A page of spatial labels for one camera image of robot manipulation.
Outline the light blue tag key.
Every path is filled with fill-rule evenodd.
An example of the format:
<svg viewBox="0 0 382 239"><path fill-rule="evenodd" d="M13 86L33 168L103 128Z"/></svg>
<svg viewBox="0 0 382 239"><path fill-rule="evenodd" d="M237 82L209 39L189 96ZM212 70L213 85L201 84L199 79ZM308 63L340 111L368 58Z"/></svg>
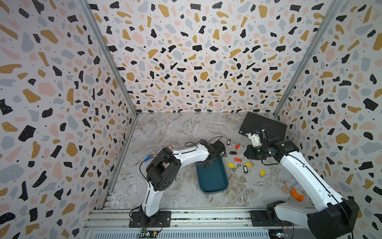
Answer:
<svg viewBox="0 0 382 239"><path fill-rule="evenodd" d="M151 156L148 155L148 156L144 159L144 162L147 162L150 158L151 158Z"/></svg>

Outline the teal plastic storage box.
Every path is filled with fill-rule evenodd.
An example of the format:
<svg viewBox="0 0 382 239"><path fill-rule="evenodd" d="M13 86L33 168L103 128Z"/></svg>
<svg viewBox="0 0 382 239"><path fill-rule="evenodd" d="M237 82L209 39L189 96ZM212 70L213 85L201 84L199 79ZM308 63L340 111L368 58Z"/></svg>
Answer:
<svg viewBox="0 0 382 239"><path fill-rule="evenodd" d="M200 190L205 194L215 194L225 191L229 182L221 157L214 159L209 166L196 165Z"/></svg>

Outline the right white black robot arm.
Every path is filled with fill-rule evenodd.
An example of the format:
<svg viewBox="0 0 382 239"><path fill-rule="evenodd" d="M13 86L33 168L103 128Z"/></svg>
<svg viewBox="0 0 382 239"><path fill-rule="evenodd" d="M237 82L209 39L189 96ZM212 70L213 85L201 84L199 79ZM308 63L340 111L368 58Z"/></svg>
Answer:
<svg viewBox="0 0 382 239"><path fill-rule="evenodd" d="M267 204L266 220L269 223L286 221L306 229L317 239L337 239L353 233L359 206L332 189L308 164L298 147L290 140L269 146L248 145L244 156L251 160L274 158L285 167L302 186L314 209L298 207L286 201Z"/></svg>

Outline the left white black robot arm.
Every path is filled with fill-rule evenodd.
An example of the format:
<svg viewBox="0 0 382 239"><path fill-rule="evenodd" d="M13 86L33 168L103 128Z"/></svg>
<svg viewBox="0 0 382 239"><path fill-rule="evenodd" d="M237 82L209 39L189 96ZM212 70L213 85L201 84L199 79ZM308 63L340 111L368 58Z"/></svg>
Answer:
<svg viewBox="0 0 382 239"><path fill-rule="evenodd" d="M161 212L159 206L164 191L173 184L179 170L194 163L208 167L224 152L225 146L220 140L210 143L205 139L183 150L163 148L146 168L147 191L143 203L131 211L129 227L170 227L171 212Z"/></svg>

